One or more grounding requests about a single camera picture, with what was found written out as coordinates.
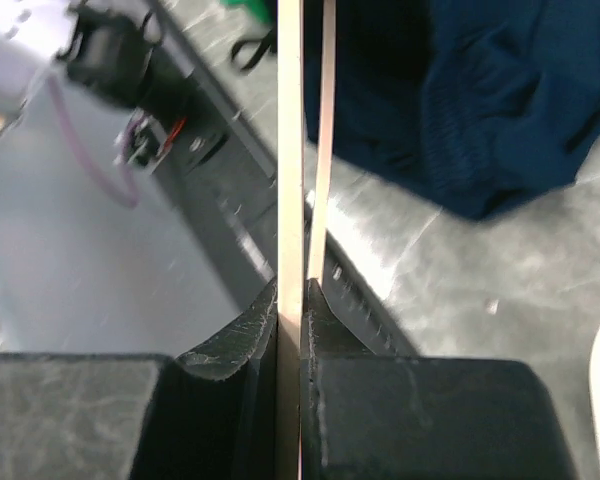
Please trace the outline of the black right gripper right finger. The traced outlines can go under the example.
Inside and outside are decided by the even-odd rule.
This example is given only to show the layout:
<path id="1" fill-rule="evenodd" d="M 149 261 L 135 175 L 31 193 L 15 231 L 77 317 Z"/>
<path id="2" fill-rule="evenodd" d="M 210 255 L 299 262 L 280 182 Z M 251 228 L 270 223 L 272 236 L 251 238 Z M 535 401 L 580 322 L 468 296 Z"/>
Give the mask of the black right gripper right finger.
<path id="1" fill-rule="evenodd" d="M 305 284 L 300 353 L 302 358 L 372 354 L 333 313 L 315 279 Z"/>

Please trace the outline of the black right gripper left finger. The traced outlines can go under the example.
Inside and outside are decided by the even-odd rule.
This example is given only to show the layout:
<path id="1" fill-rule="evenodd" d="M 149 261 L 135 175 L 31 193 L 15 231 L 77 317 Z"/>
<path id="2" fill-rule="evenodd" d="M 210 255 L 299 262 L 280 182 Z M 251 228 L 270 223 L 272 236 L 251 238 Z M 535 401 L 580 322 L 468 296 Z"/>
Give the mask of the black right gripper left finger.
<path id="1" fill-rule="evenodd" d="M 277 282 L 273 279 L 238 317 L 176 361 L 197 378 L 225 381 L 275 343 L 276 332 Z"/>

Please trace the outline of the navy blue shorts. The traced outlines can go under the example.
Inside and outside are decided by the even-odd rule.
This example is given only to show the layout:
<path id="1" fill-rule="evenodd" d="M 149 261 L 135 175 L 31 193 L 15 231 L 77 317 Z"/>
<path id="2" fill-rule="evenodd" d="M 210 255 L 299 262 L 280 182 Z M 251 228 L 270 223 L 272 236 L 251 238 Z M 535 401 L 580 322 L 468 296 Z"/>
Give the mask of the navy blue shorts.
<path id="1" fill-rule="evenodd" d="M 600 136 L 600 1 L 340 1 L 334 154 L 483 220 Z"/>

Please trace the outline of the beige hanger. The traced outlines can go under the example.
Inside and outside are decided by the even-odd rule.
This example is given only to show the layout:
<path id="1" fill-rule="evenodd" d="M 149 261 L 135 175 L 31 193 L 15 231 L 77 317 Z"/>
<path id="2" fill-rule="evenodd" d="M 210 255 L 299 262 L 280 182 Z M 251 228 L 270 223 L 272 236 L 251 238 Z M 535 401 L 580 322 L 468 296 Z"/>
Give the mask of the beige hanger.
<path id="1" fill-rule="evenodd" d="M 276 467 L 298 479 L 300 339 L 306 280 L 323 279 L 331 179 L 336 70 L 336 4 L 323 4 L 318 162 L 311 231 L 304 231 L 304 4 L 278 4 L 278 221 Z"/>

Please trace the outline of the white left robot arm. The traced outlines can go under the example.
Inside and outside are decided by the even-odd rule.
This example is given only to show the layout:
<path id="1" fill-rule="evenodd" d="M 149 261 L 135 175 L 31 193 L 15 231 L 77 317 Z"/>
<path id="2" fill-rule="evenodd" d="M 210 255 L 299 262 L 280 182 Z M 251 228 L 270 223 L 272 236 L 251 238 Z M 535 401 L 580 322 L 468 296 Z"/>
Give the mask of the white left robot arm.
<path id="1" fill-rule="evenodd" d="M 148 114 L 149 61 L 162 40 L 130 1 L 0 1 L 0 121 L 17 117 L 47 75 L 117 109 Z"/>

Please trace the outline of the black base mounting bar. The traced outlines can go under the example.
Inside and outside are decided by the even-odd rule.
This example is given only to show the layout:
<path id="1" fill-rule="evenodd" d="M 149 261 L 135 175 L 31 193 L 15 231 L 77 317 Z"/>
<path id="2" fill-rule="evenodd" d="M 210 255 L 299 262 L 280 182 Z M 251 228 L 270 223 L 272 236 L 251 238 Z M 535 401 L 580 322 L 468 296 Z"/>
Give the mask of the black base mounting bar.
<path id="1" fill-rule="evenodd" d="M 262 112 L 250 121 L 180 24 L 185 3 L 150 1 L 166 34 L 165 57 L 193 90 L 187 125 L 157 181 L 186 219 L 240 306 L 254 299 L 277 267 L 276 161 L 265 140 L 272 133 L 275 75 L 259 81 Z"/>

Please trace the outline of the green plastic tray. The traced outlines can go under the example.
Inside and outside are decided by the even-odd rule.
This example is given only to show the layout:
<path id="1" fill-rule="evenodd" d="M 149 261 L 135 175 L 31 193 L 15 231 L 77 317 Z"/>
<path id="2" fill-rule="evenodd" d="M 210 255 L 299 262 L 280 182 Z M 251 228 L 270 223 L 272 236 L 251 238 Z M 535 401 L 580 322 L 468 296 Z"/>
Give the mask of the green plastic tray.
<path id="1" fill-rule="evenodd" d="M 229 9 L 243 10 L 263 24 L 271 24 L 275 19 L 273 8 L 266 0 L 221 0 L 221 4 Z"/>

